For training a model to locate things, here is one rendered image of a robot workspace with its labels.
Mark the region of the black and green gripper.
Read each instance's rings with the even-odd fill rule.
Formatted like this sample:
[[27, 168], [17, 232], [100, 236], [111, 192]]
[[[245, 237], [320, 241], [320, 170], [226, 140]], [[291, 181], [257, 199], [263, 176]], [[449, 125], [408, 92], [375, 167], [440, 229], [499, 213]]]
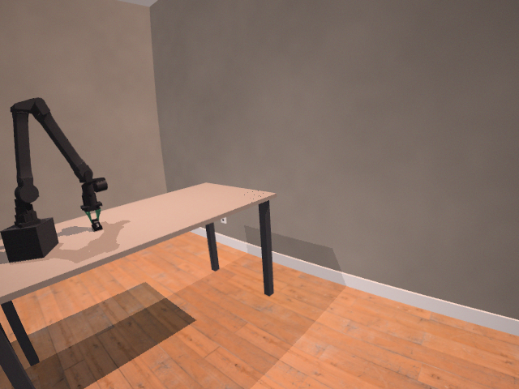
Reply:
[[90, 197], [88, 195], [84, 195], [84, 202], [85, 202], [85, 206], [82, 205], [80, 207], [81, 207], [82, 211], [84, 211], [87, 214], [87, 216], [90, 219], [91, 223], [92, 223], [92, 217], [91, 217], [91, 214], [90, 214], [91, 211], [95, 211], [96, 212], [97, 219], [99, 220], [99, 216], [100, 216], [100, 213], [101, 213], [100, 206], [102, 206], [102, 203], [100, 201], [99, 202], [96, 201], [95, 193], [91, 194]]

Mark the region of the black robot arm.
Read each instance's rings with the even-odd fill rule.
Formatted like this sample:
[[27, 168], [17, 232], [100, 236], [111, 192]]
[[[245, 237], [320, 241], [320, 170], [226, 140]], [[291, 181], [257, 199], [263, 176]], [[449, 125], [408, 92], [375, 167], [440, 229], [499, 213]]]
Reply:
[[[30, 158], [28, 112], [43, 126], [49, 137], [53, 140], [59, 151], [66, 158], [82, 185], [82, 200], [84, 195], [89, 197], [95, 192], [108, 189], [104, 177], [93, 178], [93, 172], [76, 150], [72, 147], [67, 137], [55, 122], [50, 109], [45, 101], [40, 98], [32, 98], [20, 101], [11, 106], [15, 141], [15, 162], [17, 170], [17, 183], [15, 188], [15, 226], [28, 227], [41, 223], [33, 210], [32, 202], [39, 197], [38, 189], [33, 185], [33, 175]], [[21, 183], [22, 182], [22, 183]], [[85, 183], [87, 182], [87, 183]], [[95, 191], [95, 192], [94, 192]]]

